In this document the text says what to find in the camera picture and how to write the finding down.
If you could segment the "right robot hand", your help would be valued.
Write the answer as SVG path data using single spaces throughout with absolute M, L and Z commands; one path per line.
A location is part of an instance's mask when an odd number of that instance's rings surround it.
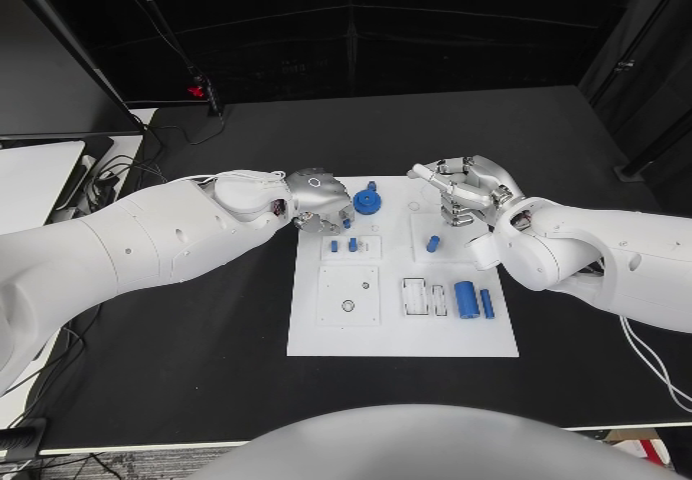
M 452 227 L 468 225 L 472 219 L 494 227 L 501 214 L 524 198 L 508 172 L 480 155 L 415 164 L 406 176 L 438 190 L 441 215 Z

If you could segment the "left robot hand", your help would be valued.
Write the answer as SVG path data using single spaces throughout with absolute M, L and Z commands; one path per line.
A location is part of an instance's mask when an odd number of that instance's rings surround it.
M 291 220 L 304 232 L 338 235 L 354 218 L 345 186 L 322 168 L 305 168 L 285 178 Z

